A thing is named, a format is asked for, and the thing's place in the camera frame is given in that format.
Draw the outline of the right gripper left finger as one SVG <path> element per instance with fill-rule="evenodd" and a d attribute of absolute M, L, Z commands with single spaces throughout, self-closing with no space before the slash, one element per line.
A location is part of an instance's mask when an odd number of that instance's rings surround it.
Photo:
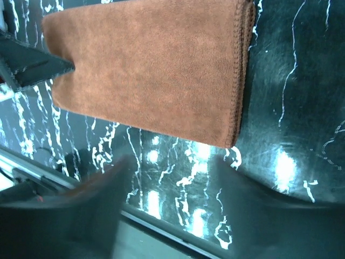
<path fill-rule="evenodd" d="M 1 191 L 1 258 L 113 258 L 129 156 L 56 195 Z"/>

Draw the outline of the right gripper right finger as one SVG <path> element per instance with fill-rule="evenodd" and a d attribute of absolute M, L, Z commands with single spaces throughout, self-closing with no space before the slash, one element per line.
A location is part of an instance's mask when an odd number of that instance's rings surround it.
<path fill-rule="evenodd" d="M 235 258 L 344 258 L 344 205 L 284 195 L 214 158 Z"/>

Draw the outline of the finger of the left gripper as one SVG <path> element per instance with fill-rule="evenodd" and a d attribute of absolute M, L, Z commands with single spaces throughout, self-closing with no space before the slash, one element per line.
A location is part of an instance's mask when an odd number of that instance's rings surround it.
<path fill-rule="evenodd" d="M 7 83 L 15 93 L 74 70 L 72 62 L 1 31 L 1 82 Z"/>

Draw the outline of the brown towel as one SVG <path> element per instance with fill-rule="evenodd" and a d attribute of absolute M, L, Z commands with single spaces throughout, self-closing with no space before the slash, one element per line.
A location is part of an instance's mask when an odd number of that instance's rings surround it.
<path fill-rule="evenodd" d="M 56 106 L 221 148 L 240 129 L 252 1 L 120 1 L 42 20 L 49 51 L 71 61 Z"/>

